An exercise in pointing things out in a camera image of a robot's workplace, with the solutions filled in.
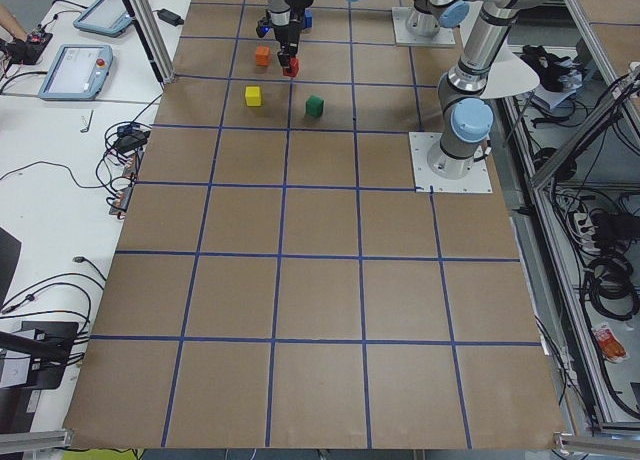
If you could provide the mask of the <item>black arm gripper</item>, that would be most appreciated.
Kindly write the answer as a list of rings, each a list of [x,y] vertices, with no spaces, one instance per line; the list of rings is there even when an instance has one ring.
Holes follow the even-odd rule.
[[[281,51],[277,54],[279,64],[283,70],[288,70],[290,68],[290,56],[296,58],[298,54],[304,11],[270,11],[269,14],[272,30],[281,48]]]

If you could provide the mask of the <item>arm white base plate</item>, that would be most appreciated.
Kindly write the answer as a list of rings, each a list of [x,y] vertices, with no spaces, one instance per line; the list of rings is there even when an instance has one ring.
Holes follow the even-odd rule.
[[[457,160],[447,156],[439,132],[410,132],[409,145],[414,187],[423,193],[491,194],[486,157],[478,146],[473,156]]]
[[[392,21],[395,44],[430,48],[453,48],[452,29],[441,27],[436,18],[414,7],[393,7]]]

